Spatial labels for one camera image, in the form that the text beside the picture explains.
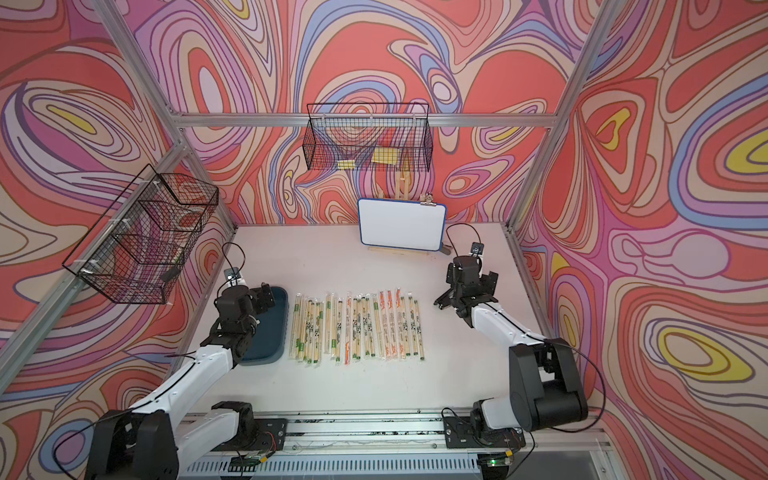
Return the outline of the red striped chopsticks pair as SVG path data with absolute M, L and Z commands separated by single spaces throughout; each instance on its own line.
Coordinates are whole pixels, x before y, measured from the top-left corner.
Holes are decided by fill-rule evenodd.
M 379 312 L 380 312 L 380 323 L 381 323 L 381 335 L 382 335 L 382 342 L 384 347 L 384 358 L 389 360 L 391 358 L 392 353 L 391 353 L 390 335 L 388 331 L 388 317 L 387 317 L 384 291 L 379 292 Z

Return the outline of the panda chopsticks pair fifteenth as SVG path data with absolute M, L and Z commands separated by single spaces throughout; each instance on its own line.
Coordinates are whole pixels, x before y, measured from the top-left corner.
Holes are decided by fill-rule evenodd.
M 334 307 L 334 336 L 332 338 L 333 356 L 337 363 L 341 362 L 343 313 L 344 302 L 341 298 L 337 298 Z

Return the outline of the green band chopsticks pair eleventh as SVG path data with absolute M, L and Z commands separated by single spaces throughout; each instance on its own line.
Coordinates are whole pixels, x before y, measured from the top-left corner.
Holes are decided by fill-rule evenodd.
M 358 357 L 360 359 L 364 358 L 365 356 L 369 355 L 369 349 L 367 346 L 367 333 L 366 333 L 366 306 L 365 306 L 365 298 L 363 296 L 360 296 L 357 299 L 357 306 L 358 306 L 358 326 L 357 326 L 357 334 L 358 334 Z

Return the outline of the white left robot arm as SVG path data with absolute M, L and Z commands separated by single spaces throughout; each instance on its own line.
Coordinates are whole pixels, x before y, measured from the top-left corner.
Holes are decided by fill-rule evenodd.
M 288 295 L 267 283 L 238 280 L 214 301 L 218 316 L 188 365 L 124 410 L 110 410 L 94 425 L 85 469 L 88 479 L 176 479 L 212 451 L 256 451 L 262 459 L 281 450 L 284 419 L 256 417 L 243 401 L 219 401 L 202 418 L 185 423 L 191 408 L 240 365 L 254 344 L 282 354 Z

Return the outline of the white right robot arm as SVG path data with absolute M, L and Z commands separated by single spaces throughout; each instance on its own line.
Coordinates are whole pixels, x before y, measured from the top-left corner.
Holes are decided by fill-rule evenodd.
M 466 418 L 474 442 L 494 447 L 514 431 L 554 430 L 581 433 L 589 406 L 575 355 L 580 351 L 562 338 L 549 338 L 524 326 L 508 314 L 495 297 L 498 274 L 482 271 L 478 254 L 461 255 L 449 263 L 449 288 L 434 305 L 452 308 L 469 328 L 502 347 L 507 353 L 508 394 L 478 400 Z

